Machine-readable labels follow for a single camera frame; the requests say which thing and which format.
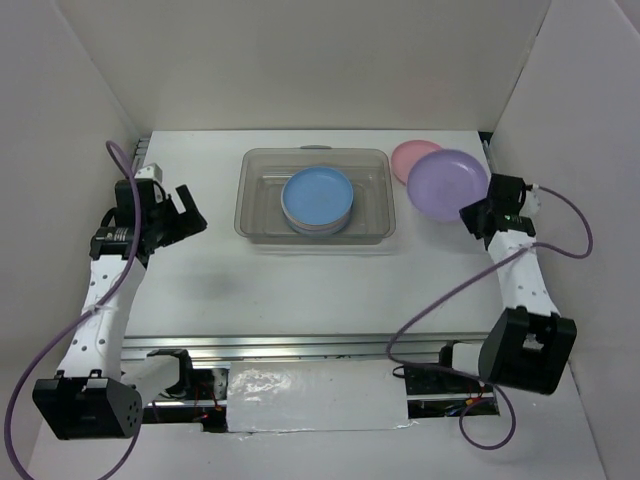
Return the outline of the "pink plastic plate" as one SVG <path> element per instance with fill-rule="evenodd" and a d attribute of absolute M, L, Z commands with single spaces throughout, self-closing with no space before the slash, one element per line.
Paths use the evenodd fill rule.
<path fill-rule="evenodd" d="M 410 140 L 398 145 L 390 159 L 390 167 L 395 178 L 406 184 L 414 165 L 426 155 L 441 150 L 442 147 L 427 140 Z"/>

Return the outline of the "cream plastic plate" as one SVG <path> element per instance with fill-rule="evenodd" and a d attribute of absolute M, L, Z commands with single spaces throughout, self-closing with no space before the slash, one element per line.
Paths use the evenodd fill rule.
<path fill-rule="evenodd" d="M 351 219 L 351 214 L 346 213 L 345 215 L 343 215 L 342 217 L 338 218 L 333 222 L 329 222 L 327 224 L 317 224 L 317 225 L 307 224 L 299 220 L 296 220 L 287 212 L 284 213 L 284 218 L 286 219 L 286 222 L 288 223 L 288 225 L 299 233 L 331 235 L 339 232 L 340 230 L 344 229 L 348 225 Z"/>

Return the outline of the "blue plastic plate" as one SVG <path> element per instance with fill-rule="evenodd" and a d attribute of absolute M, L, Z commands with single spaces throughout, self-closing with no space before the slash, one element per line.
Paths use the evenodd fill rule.
<path fill-rule="evenodd" d="M 325 226 L 347 216 L 354 187 L 339 170 L 316 166 L 295 173 L 281 192 L 283 212 L 298 223 Z"/>

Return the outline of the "orange plastic plate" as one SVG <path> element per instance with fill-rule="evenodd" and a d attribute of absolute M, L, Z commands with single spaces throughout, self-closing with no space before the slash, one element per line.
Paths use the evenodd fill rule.
<path fill-rule="evenodd" d="M 351 213 L 352 213 L 352 210 L 349 209 L 344 215 L 342 215 L 341 217 L 339 217 L 338 219 L 332 222 L 322 223 L 322 224 L 309 224 L 309 223 L 304 223 L 300 220 L 297 220 L 286 209 L 283 210 L 283 214 L 289 224 L 299 227 L 301 229 L 310 230 L 310 231 L 321 231 L 321 230 L 332 230 L 332 229 L 339 231 L 349 223 L 349 220 L 351 218 Z"/>

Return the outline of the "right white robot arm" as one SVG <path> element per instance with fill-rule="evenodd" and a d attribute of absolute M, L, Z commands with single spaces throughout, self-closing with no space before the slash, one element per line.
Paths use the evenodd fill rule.
<path fill-rule="evenodd" d="M 470 234 L 497 267 L 503 312 L 482 344 L 478 374 L 485 383 L 550 395 L 577 337 L 574 320 L 550 298 L 539 266 L 541 244 L 523 216 L 531 188 L 519 177 L 493 174 L 486 197 L 460 210 Z"/>

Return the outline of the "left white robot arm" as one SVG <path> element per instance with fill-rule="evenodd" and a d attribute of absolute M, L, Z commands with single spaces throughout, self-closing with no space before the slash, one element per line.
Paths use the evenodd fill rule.
<path fill-rule="evenodd" d="M 131 438 L 144 409 L 162 393 L 176 399 L 196 390 L 197 374 L 184 349 L 156 349 L 129 371 L 121 354 L 134 298 L 150 257 L 204 231 L 207 222 L 187 186 L 176 193 L 179 212 L 160 182 L 121 180 L 116 205 L 90 242 L 90 285 L 69 348 L 51 379 L 36 381 L 32 398 L 60 440 Z"/>

